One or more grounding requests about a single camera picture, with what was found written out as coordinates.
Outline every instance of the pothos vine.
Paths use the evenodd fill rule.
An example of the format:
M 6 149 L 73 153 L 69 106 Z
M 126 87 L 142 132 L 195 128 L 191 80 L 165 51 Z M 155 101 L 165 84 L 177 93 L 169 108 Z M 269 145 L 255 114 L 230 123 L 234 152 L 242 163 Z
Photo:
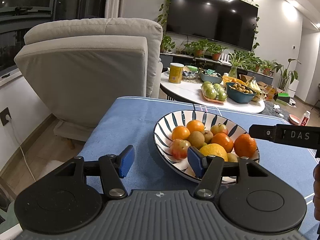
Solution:
M 243 0 L 249 4 L 252 4 L 256 7 L 259 7 L 258 4 L 254 4 L 254 1 L 251 0 Z M 171 42 L 171 38 L 168 39 L 168 36 L 166 36 L 166 25 L 167 25 L 167 19 L 168 19 L 168 13 L 169 13 L 169 5 L 171 3 L 171 0 L 164 0 L 164 3 L 161 4 L 160 6 L 160 9 L 159 9 L 159 12 L 160 15 L 157 17 L 157 22 L 162 26 L 163 28 L 163 33 L 164 33 L 164 37 L 163 37 L 163 41 L 161 43 L 161 49 L 167 49 L 167 48 L 174 48 L 175 46 L 175 43 L 174 42 Z M 254 35 L 254 40 L 257 40 L 257 36 L 256 34 L 259 33 L 259 31 L 257 30 L 258 28 L 258 24 L 253 24 L 252 25 L 254 27 L 253 31 L 255 32 L 255 35 Z M 260 44 L 258 42 L 256 42 L 253 46 L 252 46 L 252 50 L 256 49 L 258 46 L 260 46 Z

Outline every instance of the glass vase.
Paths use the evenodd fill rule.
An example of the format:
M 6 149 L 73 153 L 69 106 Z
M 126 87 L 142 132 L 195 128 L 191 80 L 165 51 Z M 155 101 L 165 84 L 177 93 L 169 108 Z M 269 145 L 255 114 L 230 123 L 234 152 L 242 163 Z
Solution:
M 232 66 L 229 71 L 229 77 L 238 78 L 237 67 Z

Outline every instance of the yellow can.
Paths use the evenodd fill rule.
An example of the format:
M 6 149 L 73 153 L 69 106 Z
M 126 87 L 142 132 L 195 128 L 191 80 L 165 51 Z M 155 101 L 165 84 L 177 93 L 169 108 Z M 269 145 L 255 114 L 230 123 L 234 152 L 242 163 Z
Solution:
M 169 82 L 180 84 L 182 80 L 183 64 L 170 63 Z

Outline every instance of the striped bowl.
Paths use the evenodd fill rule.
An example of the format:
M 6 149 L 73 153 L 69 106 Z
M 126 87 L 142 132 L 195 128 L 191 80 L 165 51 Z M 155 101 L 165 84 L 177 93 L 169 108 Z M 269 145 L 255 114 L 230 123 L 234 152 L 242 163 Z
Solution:
M 188 163 L 188 158 L 178 161 L 173 158 L 170 153 L 170 144 L 172 130 L 178 125 L 186 126 L 191 120 L 200 120 L 205 126 L 206 130 L 210 130 L 211 126 L 219 123 L 223 123 L 229 130 L 228 136 L 235 141 L 239 135 L 247 133 L 242 127 L 234 122 L 216 114 L 211 114 L 202 111 L 195 110 L 183 110 L 176 111 L 162 117 L 155 125 L 153 130 L 153 139 L 156 144 L 156 148 L 160 153 L 164 161 L 177 173 L 183 177 L 199 183 L 201 179 L 195 177 L 195 174 Z M 259 163 L 259 151 L 258 149 L 254 153 L 252 159 Z M 231 177 L 223 177 L 222 184 L 235 183 L 236 179 Z

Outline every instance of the white round table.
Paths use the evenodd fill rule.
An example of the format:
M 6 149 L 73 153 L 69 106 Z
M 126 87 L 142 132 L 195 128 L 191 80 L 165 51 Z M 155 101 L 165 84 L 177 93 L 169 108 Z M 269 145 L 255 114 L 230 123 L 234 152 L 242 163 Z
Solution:
M 232 109 L 232 110 L 238 110 L 248 113 L 260 113 L 264 110 L 265 104 L 264 101 L 260 102 L 254 102 L 250 101 L 247 104 L 239 104 L 235 101 L 233 101 L 231 98 L 227 98 L 227 101 L 224 104 L 216 104 L 209 101 L 206 101 L 203 98 L 202 92 L 201 92 L 201 84 L 181 81 L 180 84 L 174 84 L 170 83 L 168 81 L 169 79 L 169 73 L 163 72 L 161 74 L 161 82 L 160 82 L 160 88 L 164 91 L 166 94 L 172 93 L 173 95 L 168 95 L 172 97 L 173 99 L 177 101 L 183 101 L 183 102 L 192 102 L 204 106 L 214 106 L 218 108 L 226 108 L 226 109 Z

